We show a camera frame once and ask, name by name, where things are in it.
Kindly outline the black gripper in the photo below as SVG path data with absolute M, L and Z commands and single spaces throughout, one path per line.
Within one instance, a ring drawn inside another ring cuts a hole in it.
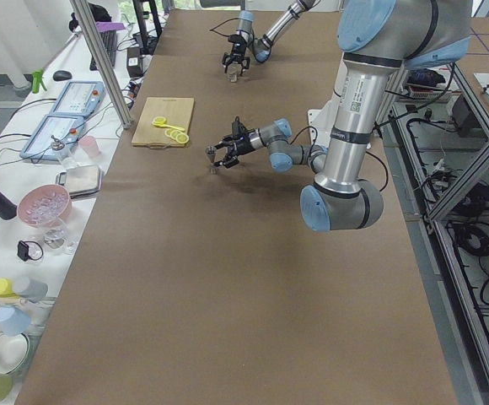
M 232 44 L 230 53 L 224 52 L 222 65 L 224 73 L 228 72 L 228 67 L 232 63 L 240 63 L 240 76 L 243 76 L 250 69 L 250 59 L 246 58 L 247 44 L 243 41 L 235 41 Z
M 261 135 L 257 130 L 240 132 L 237 135 L 223 137 L 213 147 L 216 150 L 226 148 L 229 150 L 229 154 L 215 161 L 212 166 L 214 168 L 224 167 L 229 169 L 239 164 L 238 156 L 252 153 L 261 148 Z

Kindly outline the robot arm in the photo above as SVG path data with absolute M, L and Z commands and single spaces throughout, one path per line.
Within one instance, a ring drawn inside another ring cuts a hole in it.
M 271 28 L 263 35 L 256 36 L 253 23 L 254 14 L 251 11 L 241 11 L 237 18 L 235 32 L 227 36 L 231 50 L 224 52 L 222 66 L 224 74 L 232 83 L 238 81 L 245 71 L 250 69 L 250 55 L 256 62 L 262 64 L 270 56 L 276 42 L 282 35 L 300 19 L 300 16 L 314 8 L 320 1 L 294 1 L 287 10 L 273 23 Z
M 469 1 L 351 1 L 337 31 L 347 74 L 327 147 L 289 142 L 284 119 L 256 129 L 234 121 L 213 167 L 267 149 L 271 167 L 307 165 L 314 181 L 300 194 L 304 222 L 315 231 L 354 230 L 374 224 L 384 208 L 380 191 L 359 177 L 390 75 L 399 68 L 432 68 L 458 61 L 469 49 Z

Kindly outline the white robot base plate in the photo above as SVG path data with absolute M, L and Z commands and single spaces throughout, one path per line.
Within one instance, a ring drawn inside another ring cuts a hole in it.
M 336 109 L 323 108 L 308 110 L 309 138 L 316 145 L 328 147 L 330 133 L 336 120 Z

